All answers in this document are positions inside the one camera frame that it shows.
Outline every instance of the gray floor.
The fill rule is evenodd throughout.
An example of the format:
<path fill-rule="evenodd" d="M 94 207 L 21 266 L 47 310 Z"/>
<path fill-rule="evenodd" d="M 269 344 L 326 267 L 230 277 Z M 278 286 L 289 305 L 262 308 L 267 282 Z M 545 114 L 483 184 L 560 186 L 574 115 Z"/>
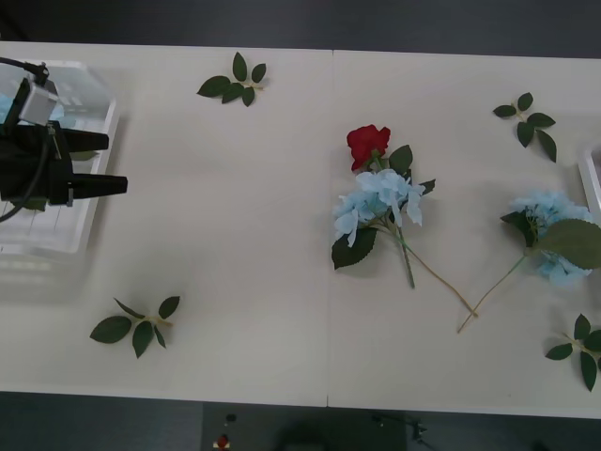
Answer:
<path fill-rule="evenodd" d="M 113 44 L 598 58 L 600 19 L 601 2 L 594 0 L 0 0 L 3 39 L 18 35 L 14 22 L 31 40 Z M 0 450 L 199 451 L 202 446 L 209 451 L 223 412 L 230 409 L 147 399 L 0 394 Z M 270 451 L 266 447 L 277 429 L 309 412 L 240 411 L 239 423 L 231 427 L 238 443 L 233 451 Z M 316 417 L 325 421 L 331 415 L 336 412 Z M 537 439 L 546 440 L 550 451 L 600 449 L 594 439 L 597 421 L 421 417 L 437 451 L 528 451 Z M 337 418 L 353 433 L 365 430 L 370 439 L 373 434 L 370 451 L 403 449 L 392 447 L 402 432 L 391 433 L 388 425 L 375 431 L 365 412 L 340 412 Z M 380 447 L 380 440 L 388 447 Z M 408 449 L 426 448 L 411 443 Z"/>
<path fill-rule="evenodd" d="M 2 4 L 31 40 L 601 57 L 601 2 L 595 0 L 3 0 Z"/>

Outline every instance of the green leaf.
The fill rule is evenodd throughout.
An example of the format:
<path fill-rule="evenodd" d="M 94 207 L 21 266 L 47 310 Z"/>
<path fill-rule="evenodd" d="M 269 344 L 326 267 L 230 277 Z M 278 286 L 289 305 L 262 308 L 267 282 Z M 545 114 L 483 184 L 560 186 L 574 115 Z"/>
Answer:
<path fill-rule="evenodd" d="M 516 108 L 512 105 L 501 105 L 492 110 L 492 112 L 503 119 L 516 115 Z"/>
<path fill-rule="evenodd" d="M 534 98 L 532 97 L 532 94 L 530 92 L 522 94 L 521 96 L 519 96 L 519 99 L 517 99 L 517 108 L 519 108 L 519 111 L 526 111 L 532 106 L 533 101 Z"/>
<path fill-rule="evenodd" d="M 100 343 L 116 343 L 131 329 L 131 319 L 128 317 L 110 317 L 103 319 L 92 331 L 90 338 Z"/>
<path fill-rule="evenodd" d="M 135 350 L 135 356 L 139 359 L 148 345 L 152 341 L 152 323 L 150 321 L 142 321 L 133 331 L 133 349 Z"/>
<path fill-rule="evenodd" d="M 224 77 L 223 75 L 217 75 L 216 77 L 211 77 L 206 80 L 203 85 L 200 86 L 197 94 L 212 99 L 214 97 L 222 96 L 230 85 L 229 78 Z"/>
<path fill-rule="evenodd" d="M 545 129 L 555 124 L 555 121 L 543 113 L 532 113 L 528 116 L 528 123 L 537 129 Z"/>
<path fill-rule="evenodd" d="M 144 317 L 144 315 L 141 315 L 138 312 L 136 312 L 136 311 L 130 309 L 129 307 L 127 307 L 125 304 L 120 303 L 117 298 L 113 298 L 113 299 L 115 299 L 116 303 L 119 304 L 119 307 L 121 307 L 123 309 L 123 311 L 125 313 L 127 313 L 128 315 L 132 315 L 133 317 L 138 318 L 138 319 L 142 319 Z"/>
<path fill-rule="evenodd" d="M 584 384 L 589 389 L 589 392 L 591 392 L 597 379 L 597 363 L 591 354 L 587 352 L 580 353 L 580 369 L 582 370 Z"/>
<path fill-rule="evenodd" d="M 541 146 L 543 147 L 543 150 L 545 151 L 549 159 L 552 162 L 556 163 L 557 145 L 555 144 L 555 141 L 553 141 L 553 138 L 551 138 L 547 133 L 543 132 L 542 130 L 537 130 L 536 136 L 538 136 L 538 140 L 541 142 Z"/>
<path fill-rule="evenodd" d="M 168 319 L 176 311 L 179 305 L 179 296 L 172 296 L 165 299 L 161 307 L 159 307 L 159 316 L 163 319 Z"/>
<path fill-rule="evenodd" d="M 584 315 L 580 315 L 574 325 L 574 339 L 583 340 L 591 333 L 591 323 Z"/>
<path fill-rule="evenodd" d="M 524 236 L 524 240 L 526 240 L 526 247 L 532 247 L 536 240 L 536 236 L 534 235 L 525 211 L 514 211 L 513 213 L 502 216 L 501 220 L 507 224 L 511 224 L 519 230 Z"/>
<path fill-rule="evenodd" d="M 534 127 L 526 122 L 517 124 L 517 139 L 526 148 L 534 137 Z"/>
<path fill-rule="evenodd" d="M 420 183 L 420 185 L 425 187 L 425 191 L 422 195 L 432 193 L 436 187 L 436 179 L 425 181 L 424 183 Z"/>
<path fill-rule="evenodd" d="M 601 267 L 601 228 L 580 219 L 564 219 L 551 225 L 535 246 L 566 258 L 583 270 Z"/>
<path fill-rule="evenodd" d="M 261 83 L 261 80 L 263 80 L 263 77 L 265 77 L 266 72 L 267 72 L 267 65 L 259 64 L 258 66 L 254 67 L 251 78 L 253 79 L 253 81 L 255 83 Z"/>
<path fill-rule="evenodd" d="M 374 248 L 377 233 L 378 230 L 372 227 L 360 228 L 357 230 L 357 238 L 353 247 L 348 247 L 348 235 L 338 239 L 331 247 L 331 261 L 334 263 L 334 269 L 354 265 L 366 258 Z"/>
<path fill-rule="evenodd" d="M 98 155 L 98 152 L 89 150 L 87 152 L 73 152 L 70 154 L 71 160 L 74 162 L 88 162 L 93 160 Z"/>
<path fill-rule="evenodd" d="M 224 92 L 222 103 L 229 103 L 240 97 L 244 93 L 244 86 L 240 83 L 232 83 Z"/>
<path fill-rule="evenodd" d="M 251 106 L 251 104 L 254 101 L 254 88 L 253 87 L 247 87 L 244 89 L 244 92 L 242 93 L 242 101 L 244 102 L 244 104 L 246 106 Z"/>
<path fill-rule="evenodd" d="M 16 202 L 10 202 L 13 207 L 16 207 Z M 46 211 L 46 199 L 29 199 L 23 206 L 24 210 L 31 211 Z"/>
<path fill-rule="evenodd" d="M 244 61 L 244 57 L 239 52 L 236 52 L 236 56 L 234 56 L 234 76 L 239 82 L 245 82 L 246 77 L 248 77 L 246 61 Z"/>
<path fill-rule="evenodd" d="M 601 352 L 601 331 L 594 331 L 584 339 L 584 347 L 592 352 Z"/>
<path fill-rule="evenodd" d="M 402 146 L 395 150 L 388 159 L 388 164 L 399 176 L 404 175 L 413 163 L 413 152 L 409 146 Z"/>
<path fill-rule="evenodd" d="M 572 355 L 572 345 L 568 343 L 551 349 L 545 357 L 551 360 L 563 360 L 567 359 L 570 355 Z"/>
<path fill-rule="evenodd" d="M 157 326 L 154 326 L 154 334 L 157 336 L 157 341 L 159 342 L 159 344 L 161 346 L 163 346 L 165 349 L 167 349 L 167 345 L 165 344 L 165 339 L 161 334 L 161 331 L 159 330 L 159 328 Z"/>

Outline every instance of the light blue flower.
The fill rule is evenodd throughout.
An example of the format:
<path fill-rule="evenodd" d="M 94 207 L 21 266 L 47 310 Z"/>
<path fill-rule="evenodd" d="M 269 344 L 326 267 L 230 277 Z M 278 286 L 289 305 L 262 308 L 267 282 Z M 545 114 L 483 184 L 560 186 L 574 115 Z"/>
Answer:
<path fill-rule="evenodd" d="M 511 206 L 514 211 L 526 211 L 526 215 L 534 220 L 539 238 L 545 236 L 551 225 L 563 219 L 581 219 L 589 223 L 593 222 L 589 210 L 576 205 L 564 193 L 532 193 L 530 197 L 516 199 Z M 544 252 L 543 256 L 545 262 L 538 271 L 548 277 L 553 285 L 559 287 L 572 285 L 592 272 L 579 268 L 557 254 Z"/>
<path fill-rule="evenodd" d="M 334 208 L 335 238 L 338 240 L 348 235 L 348 247 L 352 247 L 357 238 L 359 224 L 367 224 L 372 219 L 382 216 L 388 206 L 380 202 L 376 193 L 355 191 L 349 195 L 341 195 L 342 205 Z"/>
<path fill-rule="evenodd" d="M 411 179 L 403 179 L 392 169 L 384 169 L 377 174 L 363 172 L 357 176 L 357 183 L 367 193 L 376 193 L 381 202 L 391 207 L 394 220 L 402 225 L 401 210 L 407 202 L 407 215 L 414 223 L 422 225 L 420 200 L 425 191 L 422 185 L 412 186 Z"/>

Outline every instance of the artificial flower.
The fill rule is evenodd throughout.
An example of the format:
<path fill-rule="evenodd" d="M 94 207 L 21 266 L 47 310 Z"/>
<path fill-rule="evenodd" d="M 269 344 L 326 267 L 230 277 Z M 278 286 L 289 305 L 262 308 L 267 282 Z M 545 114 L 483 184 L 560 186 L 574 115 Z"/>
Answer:
<path fill-rule="evenodd" d="M 357 176 L 357 183 L 367 193 L 377 193 L 379 200 L 391 207 L 394 221 L 400 227 L 403 222 L 401 218 L 401 207 L 407 202 L 407 215 L 414 223 L 422 225 L 422 211 L 420 200 L 425 191 L 422 185 L 412 186 L 411 178 L 403 179 L 392 169 L 373 174 L 364 172 Z"/>
<path fill-rule="evenodd" d="M 391 139 L 391 131 L 384 127 L 378 130 L 375 125 L 368 125 L 352 131 L 347 136 L 350 154 L 355 162 L 351 170 L 356 171 L 372 159 L 372 152 L 376 150 L 380 156 L 384 156 Z"/>
<path fill-rule="evenodd" d="M 378 194 L 355 191 L 349 195 L 341 195 L 342 205 L 334 208 L 335 237 L 340 239 L 348 235 L 348 247 L 352 247 L 357 237 L 359 224 L 366 224 L 383 215 L 388 206 L 378 199 Z"/>
<path fill-rule="evenodd" d="M 520 197 L 511 204 L 514 211 L 526 212 L 526 216 L 536 225 L 537 235 L 544 237 L 548 228 L 563 219 L 581 219 L 589 223 L 593 217 L 586 207 L 576 205 L 564 193 L 532 193 L 530 197 Z M 542 253 L 545 261 L 538 271 L 548 277 L 551 284 L 559 287 L 572 285 L 578 279 L 589 275 L 591 270 L 583 270 L 567 259 L 550 252 Z"/>

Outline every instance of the black cable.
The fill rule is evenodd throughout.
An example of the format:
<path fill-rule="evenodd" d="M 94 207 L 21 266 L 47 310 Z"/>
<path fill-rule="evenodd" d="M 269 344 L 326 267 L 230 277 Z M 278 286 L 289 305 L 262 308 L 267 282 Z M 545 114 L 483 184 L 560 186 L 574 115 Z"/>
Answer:
<path fill-rule="evenodd" d="M 22 61 L 17 61 L 16 59 L 4 58 L 3 56 L 0 56 L 0 63 L 8 64 L 9 66 L 14 66 L 15 68 L 27 70 L 25 65 L 26 63 L 23 63 Z"/>
<path fill-rule="evenodd" d="M 8 213 L 0 216 L 0 223 L 4 223 L 5 221 L 8 221 L 15 214 L 17 214 L 19 211 L 21 211 L 23 209 L 23 207 L 27 204 L 27 202 L 29 201 L 29 198 L 31 197 L 31 194 L 36 189 L 36 185 L 38 184 L 39 179 L 41 178 L 42 172 L 44 172 L 44 165 L 46 164 L 46 160 L 48 159 L 49 153 L 50 153 L 50 147 L 48 146 L 48 143 L 46 141 L 44 141 L 44 144 L 41 148 L 41 155 L 39 156 L 39 162 L 38 162 L 38 168 L 36 169 L 36 174 L 34 174 L 34 177 L 31 179 L 29 186 L 25 190 L 25 194 L 23 195 L 23 198 L 15 205 L 15 208 L 12 209 L 11 211 L 9 211 Z"/>

